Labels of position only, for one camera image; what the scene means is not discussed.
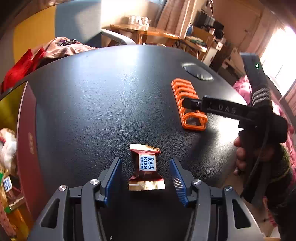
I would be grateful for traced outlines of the person right hand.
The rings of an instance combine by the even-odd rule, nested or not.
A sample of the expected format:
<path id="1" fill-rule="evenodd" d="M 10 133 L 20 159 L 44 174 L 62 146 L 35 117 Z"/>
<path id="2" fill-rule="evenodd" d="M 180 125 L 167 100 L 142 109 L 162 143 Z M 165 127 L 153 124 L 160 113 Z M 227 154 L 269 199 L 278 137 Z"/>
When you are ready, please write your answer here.
<path id="1" fill-rule="evenodd" d="M 246 149 L 242 147 L 240 137 L 237 137 L 234 142 L 234 146 L 237 148 L 236 150 L 236 167 L 233 172 L 235 176 L 239 176 L 242 172 L 245 171 L 247 166 L 247 157 L 260 157 L 261 161 L 270 161 L 275 155 L 276 150 L 272 146 L 266 146 L 264 149 L 257 149 L 253 151 L 253 153 L 247 152 Z"/>

